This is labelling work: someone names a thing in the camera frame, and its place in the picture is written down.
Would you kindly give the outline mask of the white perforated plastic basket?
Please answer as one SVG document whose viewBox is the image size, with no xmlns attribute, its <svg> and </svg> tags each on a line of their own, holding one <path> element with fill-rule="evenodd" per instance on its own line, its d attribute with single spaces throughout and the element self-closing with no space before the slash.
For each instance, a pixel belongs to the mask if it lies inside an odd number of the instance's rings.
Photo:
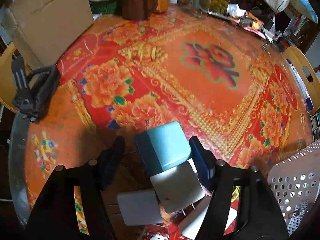
<svg viewBox="0 0 320 240">
<path fill-rule="evenodd" d="M 274 165 L 267 182 L 291 235 L 319 197 L 319 140 Z"/>
</svg>

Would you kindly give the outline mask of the white power adapter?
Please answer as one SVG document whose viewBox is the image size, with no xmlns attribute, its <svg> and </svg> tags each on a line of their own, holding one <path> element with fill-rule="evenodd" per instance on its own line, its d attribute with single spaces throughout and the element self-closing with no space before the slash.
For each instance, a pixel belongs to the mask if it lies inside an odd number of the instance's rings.
<svg viewBox="0 0 320 240">
<path fill-rule="evenodd" d="M 151 176 L 150 181 L 166 213 L 181 210 L 205 197 L 188 161 Z"/>
</svg>

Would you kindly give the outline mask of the teal small box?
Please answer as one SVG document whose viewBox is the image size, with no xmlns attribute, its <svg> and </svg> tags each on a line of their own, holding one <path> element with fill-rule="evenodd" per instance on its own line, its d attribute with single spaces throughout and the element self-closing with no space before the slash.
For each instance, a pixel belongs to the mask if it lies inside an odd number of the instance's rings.
<svg viewBox="0 0 320 240">
<path fill-rule="evenodd" d="M 139 133 L 135 135 L 134 141 L 150 177 L 191 158 L 189 142 L 177 121 Z"/>
</svg>

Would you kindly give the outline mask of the white rectangular box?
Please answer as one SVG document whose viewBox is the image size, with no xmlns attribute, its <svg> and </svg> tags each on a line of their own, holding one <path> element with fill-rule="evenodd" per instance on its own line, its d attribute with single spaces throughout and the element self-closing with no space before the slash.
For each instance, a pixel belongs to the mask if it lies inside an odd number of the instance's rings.
<svg viewBox="0 0 320 240">
<path fill-rule="evenodd" d="M 154 189 L 120 193 L 117 201 L 127 226 L 163 223 Z"/>
</svg>

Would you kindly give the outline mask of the red festive tablecloth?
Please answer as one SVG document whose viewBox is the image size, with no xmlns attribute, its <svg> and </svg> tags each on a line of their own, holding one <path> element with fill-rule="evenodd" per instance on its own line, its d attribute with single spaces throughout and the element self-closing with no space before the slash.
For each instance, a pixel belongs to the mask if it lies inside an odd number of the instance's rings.
<svg viewBox="0 0 320 240">
<path fill-rule="evenodd" d="M 118 239 L 126 226 L 120 192 L 151 182 L 136 134 L 178 121 L 190 138 L 232 166 L 271 167 L 312 143 L 304 100 L 281 54 L 249 32 L 178 7 L 147 21 L 102 16 L 57 64 L 60 85 L 47 115 L 30 124 L 25 150 L 29 206 L 56 165 L 83 165 L 121 135 L 126 153 L 102 192 Z"/>
</svg>

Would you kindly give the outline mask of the black phone holder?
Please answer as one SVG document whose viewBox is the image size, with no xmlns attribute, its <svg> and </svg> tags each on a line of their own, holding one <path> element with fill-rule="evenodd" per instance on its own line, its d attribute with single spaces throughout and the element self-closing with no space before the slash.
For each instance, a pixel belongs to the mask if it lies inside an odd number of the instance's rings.
<svg viewBox="0 0 320 240">
<path fill-rule="evenodd" d="M 16 95 L 12 104 L 18 108 L 22 118 L 30 122 L 41 120 L 60 82 L 60 72 L 55 64 L 37 68 L 26 73 L 23 57 L 11 63 Z"/>
</svg>

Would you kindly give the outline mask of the wooden chair left side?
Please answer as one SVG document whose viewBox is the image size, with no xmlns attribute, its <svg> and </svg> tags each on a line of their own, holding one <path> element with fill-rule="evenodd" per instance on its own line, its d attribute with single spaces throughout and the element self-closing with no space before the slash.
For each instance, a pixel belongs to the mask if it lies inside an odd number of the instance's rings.
<svg viewBox="0 0 320 240">
<path fill-rule="evenodd" d="M 15 45 L 11 42 L 1 55 L 0 97 L 1 104 L 8 110 L 17 113 L 18 109 L 12 104 L 16 95 L 16 88 L 12 78 L 11 63 L 14 53 L 17 52 Z"/>
</svg>

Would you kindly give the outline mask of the wooden chair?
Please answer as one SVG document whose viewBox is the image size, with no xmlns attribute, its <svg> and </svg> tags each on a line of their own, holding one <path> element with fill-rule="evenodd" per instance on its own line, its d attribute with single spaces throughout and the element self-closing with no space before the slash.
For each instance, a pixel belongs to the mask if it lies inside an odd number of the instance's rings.
<svg viewBox="0 0 320 240">
<path fill-rule="evenodd" d="M 319 79 L 316 72 L 306 56 L 297 47 L 286 48 L 283 57 L 289 63 L 303 95 L 306 95 L 307 111 L 310 114 L 315 113 L 319 109 Z"/>
<path fill-rule="evenodd" d="M 12 78 L 11 63 L 14 53 L 17 52 L 15 45 L 11 42 L 1 55 L 0 97 L 1 104 L 8 110 L 17 113 L 18 109 L 12 104 L 16 95 L 16 88 Z"/>
</svg>

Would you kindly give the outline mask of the wooden chair right side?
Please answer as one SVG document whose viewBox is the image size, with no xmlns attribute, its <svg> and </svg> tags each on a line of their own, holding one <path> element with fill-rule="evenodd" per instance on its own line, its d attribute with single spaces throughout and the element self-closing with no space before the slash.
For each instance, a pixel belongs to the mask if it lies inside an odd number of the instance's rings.
<svg viewBox="0 0 320 240">
<path fill-rule="evenodd" d="M 316 72 L 306 56 L 297 47 L 286 48 L 283 57 L 289 63 L 303 95 L 306 95 L 307 111 L 310 114 L 315 113 L 319 109 L 319 79 Z"/>
</svg>

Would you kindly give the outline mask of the brown cardboard box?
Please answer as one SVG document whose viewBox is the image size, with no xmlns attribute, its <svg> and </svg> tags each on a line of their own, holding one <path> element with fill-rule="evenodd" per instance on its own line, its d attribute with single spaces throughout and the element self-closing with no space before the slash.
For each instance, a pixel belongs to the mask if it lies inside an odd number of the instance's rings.
<svg viewBox="0 0 320 240">
<path fill-rule="evenodd" d="M 1 26 L 31 69 L 57 63 L 93 24 L 89 0 L 15 0 Z"/>
</svg>

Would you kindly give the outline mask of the empty glass jar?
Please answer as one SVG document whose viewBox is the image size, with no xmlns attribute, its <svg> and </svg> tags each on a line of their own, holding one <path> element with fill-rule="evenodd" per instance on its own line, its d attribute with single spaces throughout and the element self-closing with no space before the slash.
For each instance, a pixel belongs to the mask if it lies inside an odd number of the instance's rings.
<svg viewBox="0 0 320 240">
<path fill-rule="evenodd" d="M 208 15 L 209 7 L 212 0 L 193 0 L 191 12 L 196 18 L 205 18 Z"/>
</svg>

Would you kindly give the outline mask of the brown ceramic mug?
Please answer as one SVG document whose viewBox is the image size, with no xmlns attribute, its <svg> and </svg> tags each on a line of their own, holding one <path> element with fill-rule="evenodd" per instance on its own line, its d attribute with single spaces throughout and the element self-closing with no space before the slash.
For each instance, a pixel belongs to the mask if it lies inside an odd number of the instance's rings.
<svg viewBox="0 0 320 240">
<path fill-rule="evenodd" d="M 156 10 L 158 0 L 121 0 L 122 18 L 132 21 L 144 21 Z"/>
</svg>

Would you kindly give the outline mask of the orange filled glass jar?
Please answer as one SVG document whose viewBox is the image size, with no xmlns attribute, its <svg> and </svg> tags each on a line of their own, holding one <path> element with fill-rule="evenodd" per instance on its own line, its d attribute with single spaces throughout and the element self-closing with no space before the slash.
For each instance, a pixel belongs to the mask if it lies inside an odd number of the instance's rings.
<svg viewBox="0 0 320 240">
<path fill-rule="evenodd" d="M 169 7 L 169 0 L 158 0 L 157 8 L 155 9 L 154 13 L 162 14 L 167 12 Z"/>
</svg>

